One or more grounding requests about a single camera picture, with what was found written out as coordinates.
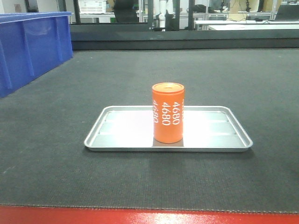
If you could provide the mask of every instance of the silver tray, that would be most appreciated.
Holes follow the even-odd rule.
[[[92,151],[243,152],[253,145],[230,109],[184,106],[184,138],[153,138],[152,106],[109,106],[84,141]]]

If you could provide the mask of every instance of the red edge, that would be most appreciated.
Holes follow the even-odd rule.
[[[0,206],[0,224],[299,224],[299,214]]]

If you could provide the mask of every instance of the laptop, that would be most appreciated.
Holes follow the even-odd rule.
[[[299,5],[281,5],[274,21],[298,21]]]

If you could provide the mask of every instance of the blue crate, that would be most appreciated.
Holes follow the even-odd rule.
[[[0,14],[0,98],[72,58],[70,15]]]

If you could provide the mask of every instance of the orange can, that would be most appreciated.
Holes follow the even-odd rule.
[[[185,88],[178,83],[153,85],[154,138],[174,143],[183,138]]]

